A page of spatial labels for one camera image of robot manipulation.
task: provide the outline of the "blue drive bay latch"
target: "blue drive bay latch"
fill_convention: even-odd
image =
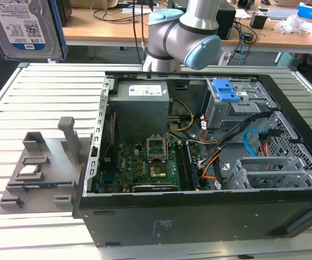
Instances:
[[[228,79],[215,79],[212,83],[220,101],[239,102],[241,100],[235,93],[234,86],[231,85]]]

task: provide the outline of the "desk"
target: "desk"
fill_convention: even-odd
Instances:
[[[255,2],[254,7],[249,11],[254,11],[261,5],[260,0]],[[282,8],[270,5],[270,8]],[[114,18],[122,18],[127,14],[116,14]],[[250,19],[241,19],[240,22],[249,26]],[[312,37],[310,34],[281,34],[274,29],[276,21],[266,21],[262,30],[255,29],[258,41],[251,47],[251,51],[268,52],[291,52],[291,53],[312,53]],[[145,28],[145,37],[148,38],[148,26]],[[99,21],[93,17],[89,9],[73,9],[72,16],[63,28],[68,45],[80,46],[122,46],[134,47],[134,35],[131,24],[111,24]],[[141,39],[141,23],[136,24],[137,38]],[[239,35],[232,29],[228,40],[222,41],[223,49],[229,53],[239,43]]]
[[[63,137],[61,116],[79,119],[75,130],[88,137],[95,122],[105,71],[138,71],[132,64],[34,63],[17,68],[0,92],[0,198],[23,149],[27,131]],[[312,86],[281,67],[210,66],[205,72],[269,74],[312,127]],[[0,259],[257,259],[312,260],[312,227],[295,238],[150,246],[98,250],[81,219],[71,212],[0,215]]]

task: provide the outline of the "green circuit board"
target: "green circuit board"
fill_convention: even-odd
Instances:
[[[162,152],[162,147],[153,145],[150,153]],[[148,160],[146,144],[120,144],[117,170],[103,173],[104,193],[130,192],[134,185],[177,185],[181,191],[175,144],[166,146],[168,160]],[[191,146],[192,156],[200,159],[197,145]]]

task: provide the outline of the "chip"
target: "chip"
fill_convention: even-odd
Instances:
[[[167,166],[161,162],[153,162],[150,164],[150,178],[166,178]]]

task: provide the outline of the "hard drive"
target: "hard drive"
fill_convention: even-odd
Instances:
[[[0,0],[0,51],[7,60],[64,60],[56,0]]]

